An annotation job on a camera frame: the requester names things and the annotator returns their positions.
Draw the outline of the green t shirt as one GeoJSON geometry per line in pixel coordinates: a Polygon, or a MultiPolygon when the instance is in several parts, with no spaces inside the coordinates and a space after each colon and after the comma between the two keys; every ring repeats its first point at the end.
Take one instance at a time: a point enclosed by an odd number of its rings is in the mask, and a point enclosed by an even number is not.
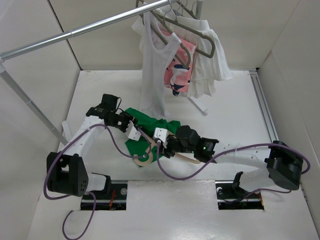
{"type": "MultiPolygon", "coordinates": [[[[163,118],[156,119],[150,117],[134,108],[127,108],[125,110],[126,113],[135,117],[137,120],[137,126],[141,128],[141,130],[149,137],[152,138],[154,135],[154,131],[156,128],[163,128],[167,129],[170,133],[175,134],[177,129],[181,127],[181,123],[177,120],[167,121],[163,118]]],[[[128,152],[131,156],[143,156],[146,154],[150,149],[150,144],[141,136],[138,141],[128,139],[125,142],[125,145],[128,149],[128,152]]],[[[133,162],[138,165],[139,167],[145,167],[150,163],[156,161],[157,147],[153,145],[151,150],[151,159],[149,159],[149,155],[142,158],[133,158],[133,162]]]]}

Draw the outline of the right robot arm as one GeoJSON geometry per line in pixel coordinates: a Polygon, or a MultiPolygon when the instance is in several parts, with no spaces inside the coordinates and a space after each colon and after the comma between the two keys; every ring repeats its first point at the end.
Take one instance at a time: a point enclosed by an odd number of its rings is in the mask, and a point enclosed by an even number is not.
{"type": "Polygon", "coordinates": [[[252,171],[236,173],[231,184],[232,193],[241,198],[271,186],[297,191],[305,173],[306,158],[281,141],[247,146],[226,144],[201,137],[188,125],[179,127],[175,133],[157,127],[153,139],[157,142],[157,154],[166,158],[183,153],[192,154],[204,166],[228,163],[253,167],[252,171]]]}

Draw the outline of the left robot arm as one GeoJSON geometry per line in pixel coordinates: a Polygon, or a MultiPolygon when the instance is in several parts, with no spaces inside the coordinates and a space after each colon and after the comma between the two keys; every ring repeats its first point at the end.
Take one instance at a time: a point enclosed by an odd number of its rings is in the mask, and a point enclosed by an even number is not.
{"type": "Polygon", "coordinates": [[[125,111],[117,112],[121,98],[103,94],[101,103],[91,107],[84,121],[60,152],[51,152],[46,159],[47,175],[43,193],[60,193],[82,197],[95,192],[100,198],[111,194],[111,179],[107,175],[88,172],[87,154],[98,136],[110,127],[125,133],[130,140],[138,141],[141,133],[137,130],[137,119],[125,111]]]}

